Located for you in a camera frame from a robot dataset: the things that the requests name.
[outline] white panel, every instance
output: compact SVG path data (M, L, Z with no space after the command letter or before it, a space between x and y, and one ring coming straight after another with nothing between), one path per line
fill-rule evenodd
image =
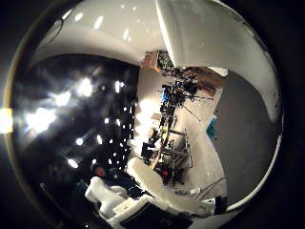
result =
M155 2L176 67L216 66L240 74L260 92L271 121L277 121L278 85L273 64L239 15L212 1Z
M40 47L57 32L48 34ZM139 65L146 51L156 49L166 48L153 0L87 0L76 6L60 34L31 64L62 53L88 53Z

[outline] gray floor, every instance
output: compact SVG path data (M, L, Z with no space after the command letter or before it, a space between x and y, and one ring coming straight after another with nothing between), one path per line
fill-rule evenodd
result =
M272 160L278 135L258 91L242 77L229 73L215 110L213 144L227 179L228 203L256 187Z

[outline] dark ceiling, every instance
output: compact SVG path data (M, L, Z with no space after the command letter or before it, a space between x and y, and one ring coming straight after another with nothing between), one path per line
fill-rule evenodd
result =
M43 183L56 199L64 199L80 179L90 182L95 161L125 168L138 73L138 67L107 57L64 54L14 80L13 144L34 188ZM66 99L56 100L60 94Z

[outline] person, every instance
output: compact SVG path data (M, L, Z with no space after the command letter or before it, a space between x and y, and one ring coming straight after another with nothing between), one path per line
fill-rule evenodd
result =
M106 166L95 163L91 166L91 171L96 177L102 178L106 185L123 187L131 198L139 198L143 195L143 191L137 186L135 180L118 168L106 169Z

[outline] white wall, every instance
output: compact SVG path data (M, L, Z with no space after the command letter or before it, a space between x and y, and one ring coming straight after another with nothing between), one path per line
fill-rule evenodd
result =
M155 2L162 35L176 67L217 66L238 73L260 92L271 121L278 120L273 63L239 15L213 1Z

